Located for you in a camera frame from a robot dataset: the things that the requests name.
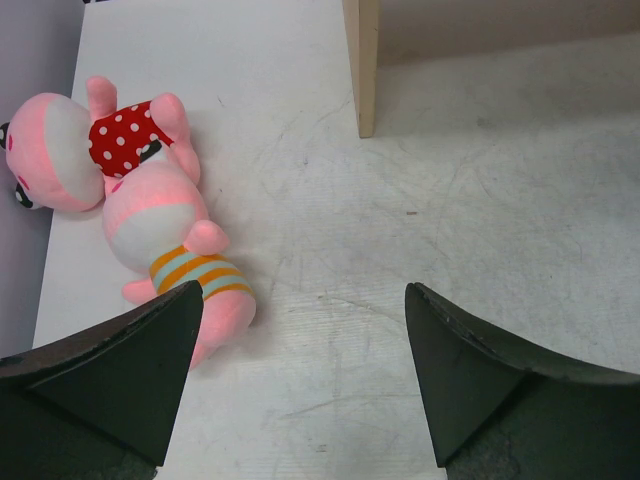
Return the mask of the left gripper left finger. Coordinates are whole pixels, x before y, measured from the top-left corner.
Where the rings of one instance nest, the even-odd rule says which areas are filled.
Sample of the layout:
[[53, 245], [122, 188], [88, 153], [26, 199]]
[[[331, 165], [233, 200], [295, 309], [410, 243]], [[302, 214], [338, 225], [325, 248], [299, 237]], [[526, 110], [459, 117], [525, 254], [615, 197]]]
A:
[[1, 361], [4, 479], [152, 479], [163, 466], [203, 312], [189, 281]]

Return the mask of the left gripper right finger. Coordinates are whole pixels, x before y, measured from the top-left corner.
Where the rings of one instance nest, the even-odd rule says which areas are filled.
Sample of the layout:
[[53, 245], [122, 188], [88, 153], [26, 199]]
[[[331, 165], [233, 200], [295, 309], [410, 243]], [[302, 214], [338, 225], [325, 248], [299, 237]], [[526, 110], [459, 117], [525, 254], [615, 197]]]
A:
[[436, 464], [450, 479], [635, 479], [639, 378], [546, 349], [433, 290], [405, 290]]

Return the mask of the wooden three-tier shelf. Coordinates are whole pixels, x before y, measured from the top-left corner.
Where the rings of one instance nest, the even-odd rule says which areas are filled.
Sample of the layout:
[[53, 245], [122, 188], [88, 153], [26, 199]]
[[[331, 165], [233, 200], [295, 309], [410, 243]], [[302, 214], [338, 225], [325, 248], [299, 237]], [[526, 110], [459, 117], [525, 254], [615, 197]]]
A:
[[563, 45], [639, 30], [636, 1], [345, 1], [357, 131], [376, 131], [379, 67]]

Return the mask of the pink plush striped shirt left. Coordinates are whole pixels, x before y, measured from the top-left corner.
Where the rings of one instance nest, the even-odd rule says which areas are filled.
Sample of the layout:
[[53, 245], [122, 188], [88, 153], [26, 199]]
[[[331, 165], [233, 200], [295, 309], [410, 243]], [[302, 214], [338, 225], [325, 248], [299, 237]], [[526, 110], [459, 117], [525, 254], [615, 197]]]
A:
[[254, 292], [223, 256], [229, 239], [180, 167], [148, 160], [123, 177], [105, 200], [103, 230], [116, 258], [141, 276], [123, 286], [128, 302], [146, 303], [189, 281], [200, 285], [204, 304], [192, 366], [249, 327]]

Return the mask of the pink plush red polka-dot shirt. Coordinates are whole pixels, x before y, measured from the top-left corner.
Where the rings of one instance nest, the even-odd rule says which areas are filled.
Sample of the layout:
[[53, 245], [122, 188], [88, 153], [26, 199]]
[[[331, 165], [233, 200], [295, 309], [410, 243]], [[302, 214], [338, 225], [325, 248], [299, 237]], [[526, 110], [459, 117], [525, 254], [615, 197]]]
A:
[[27, 100], [1, 126], [1, 147], [27, 209], [82, 212], [149, 158], [156, 143], [173, 153], [193, 181], [200, 163], [181, 100], [172, 93], [126, 107], [107, 78], [86, 82], [88, 104], [56, 93]]

